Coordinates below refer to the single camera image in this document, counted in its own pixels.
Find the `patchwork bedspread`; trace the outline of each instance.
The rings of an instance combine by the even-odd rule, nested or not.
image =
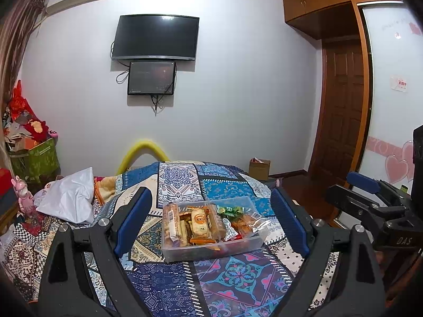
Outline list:
[[[207,162],[156,162],[103,179],[93,201],[96,223],[127,204],[139,187],[153,196],[131,252],[120,259],[135,290],[154,316],[268,316],[295,280],[303,258],[295,253],[270,206],[270,190],[241,169]],[[161,251],[162,207],[166,202],[248,196],[271,220],[259,250],[198,262],[166,264]],[[27,301],[36,301],[47,254],[62,221],[39,214],[38,223],[19,224],[2,245],[4,267]],[[72,228],[89,225],[71,225]],[[93,254],[90,277],[103,306],[113,309]],[[310,308],[323,303],[338,259],[332,253]]]

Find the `curtain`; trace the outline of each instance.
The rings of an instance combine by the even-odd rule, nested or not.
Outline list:
[[[0,25],[0,112],[12,97],[25,48],[35,21],[45,11],[45,0],[18,0]],[[12,171],[3,132],[0,132],[0,168]]]

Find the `orange label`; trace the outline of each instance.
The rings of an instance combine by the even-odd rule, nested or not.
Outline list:
[[[197,224],[204,224],[206,222],[206,220],[207,220],[206,215],[204,213],[199,213],[199,214],[195,215],[195,217],[194,217],[194,221]]]

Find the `yellow arch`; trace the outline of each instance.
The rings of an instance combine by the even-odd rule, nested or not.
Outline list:
[[[170,161],[169,158],[166,156],[166,154],[163,152],[163,150],[160,149],[156,143],[153,143],[152,141],[146,141],[146,140],[139,141],[128,151],[128,153],[126,153],[125,157],[122,160],[121,165],[118,168],[116,175],[120,175],[124,173],[124,171],[129,168],[131,160],[136,155],[136,153],[143,148],[148,148],[151,151],[153,151],[154,154],[156,155],[156,158],[159,161],[163,161],[163,162]]]

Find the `white pillow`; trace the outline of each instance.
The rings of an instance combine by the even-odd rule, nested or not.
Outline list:
[[[94,176],[90,167],[54,182],[37,211],[76,224],[92,223],[93,196]]]

